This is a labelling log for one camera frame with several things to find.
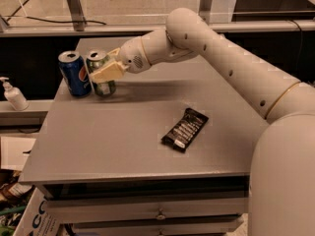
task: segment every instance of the can lid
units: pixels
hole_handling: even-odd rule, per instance
[[[101,49],[93,49],[88,52],[88,59],[91,61],[99,61],[105,58],[107,53]]]
[[[58,59],[63,63],[71,63],[76,61],[79,57],[80,54],[78,51],[65,51],[59,55]]]

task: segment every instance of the drawer handle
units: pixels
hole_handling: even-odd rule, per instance
[[[158,210],[158,215],[156,216],[156,219],[157,220],[165,220],[166,219],[166,216],[163,214],[163,210],[162,209]]]

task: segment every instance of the robotic arm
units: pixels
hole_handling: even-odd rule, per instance
[[[309,236],[315,210],[315,88],[215,33],[194,12],[177,9],[166,30],[127,41],[96,83],[140,73],[194,51],[202,55],[272,125],[251,167],[249,235]]]

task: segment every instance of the soda can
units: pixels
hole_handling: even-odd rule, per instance
[[[110,60],[110,56],[106,55],[106,52],[100,49],[91,50],[87,57],[87,67],[89,73],[92,73],[102,67],[106,62]],[[95,94],[101,97],[107,97],[112,95],[116,91],[116,84],[114,81],[104,82],[104,83],[94,83]]]
[[[76,97],[88,95],[92,91],[84,59],[78,51],[65,51],[58,57],[61,74],[69,92]]]

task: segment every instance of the spray bottle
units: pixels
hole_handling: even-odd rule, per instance
[[[0,77],[0,81],[3,83],[4,96],[12,104],[13,108],[17,111],[25,110],[29,103],[23,96],[18,88],[13,87],[9,82],[9,78]]]

